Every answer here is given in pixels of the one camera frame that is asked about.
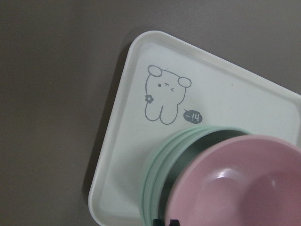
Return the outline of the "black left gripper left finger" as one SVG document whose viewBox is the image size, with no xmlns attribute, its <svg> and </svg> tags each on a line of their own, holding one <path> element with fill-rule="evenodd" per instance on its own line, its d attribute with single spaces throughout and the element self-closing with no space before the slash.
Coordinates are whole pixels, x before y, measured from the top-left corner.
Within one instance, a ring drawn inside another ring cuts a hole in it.
<svg viewBox="0 0 301 226">
<path fill-rule="evenodd" d="M 153 226 L 164 226 L 164 222 L 161 219 L 153 219 L 152 225 Z"/>
</svg>

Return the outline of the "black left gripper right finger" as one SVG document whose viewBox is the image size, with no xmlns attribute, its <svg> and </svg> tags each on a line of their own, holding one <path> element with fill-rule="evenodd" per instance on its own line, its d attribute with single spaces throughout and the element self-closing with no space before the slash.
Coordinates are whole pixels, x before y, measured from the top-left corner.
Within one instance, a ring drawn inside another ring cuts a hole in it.
<svg viewBox="0 0 301 226">
<path fill-rule="evenodd" d="M 177 219 L 171 219 L 169 226 L 180 226 L 180 222 Z"/>
</svg>

